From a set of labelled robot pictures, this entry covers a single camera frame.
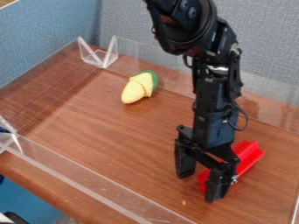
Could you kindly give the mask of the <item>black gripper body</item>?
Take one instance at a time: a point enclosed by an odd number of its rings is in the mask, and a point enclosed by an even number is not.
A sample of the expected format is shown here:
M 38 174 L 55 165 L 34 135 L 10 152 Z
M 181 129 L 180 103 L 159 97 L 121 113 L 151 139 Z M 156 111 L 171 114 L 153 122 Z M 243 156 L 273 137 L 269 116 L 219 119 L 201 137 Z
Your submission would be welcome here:
M 179 141 L 187 146 L 188 154 L 195 158 L 196 164 L 200 163 L 209 170 L 213 168 L 237 169 L 240 159 L 231 149 L 231 143 L 207 149 L 192 139 L 191 128 L 179 125 L 176 130 L 179 135 L 175 142 Z

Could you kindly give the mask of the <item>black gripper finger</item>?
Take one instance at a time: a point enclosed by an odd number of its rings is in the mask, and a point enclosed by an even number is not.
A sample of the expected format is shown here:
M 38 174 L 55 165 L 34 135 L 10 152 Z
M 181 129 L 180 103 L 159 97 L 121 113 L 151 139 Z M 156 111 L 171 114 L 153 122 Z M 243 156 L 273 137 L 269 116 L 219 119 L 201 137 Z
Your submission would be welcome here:
M 209 170 L 208 180 L 205 182 L 204 200 L 212 203 L 221 200 L 231 186 L 236 183 L 236 170 L 213 168 Z
M 189 177 L 195 173 L 196 160 L 188 154 L 187 146 L 179 141 L 175 142 L 175 170 L 179 179 Z

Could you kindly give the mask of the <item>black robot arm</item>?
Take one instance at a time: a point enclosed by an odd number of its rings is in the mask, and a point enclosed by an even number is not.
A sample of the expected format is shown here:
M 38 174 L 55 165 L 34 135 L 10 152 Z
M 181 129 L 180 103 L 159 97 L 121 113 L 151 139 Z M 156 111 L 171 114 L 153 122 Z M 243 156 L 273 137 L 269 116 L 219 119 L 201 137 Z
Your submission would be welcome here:
M 241 109 L 239 75 L 241 50 L 237 37 L 217 16 L 212 0 L 144 0 L 152 33 L 163 50 L 183 57 L 191 69 L 193 123 L 177 127 L 175 169 L 179 178 L 195 173 L 196 164 L 209 169 L 207 202 L 225 197 L 237 181 L 240 159 L 231 149 Z

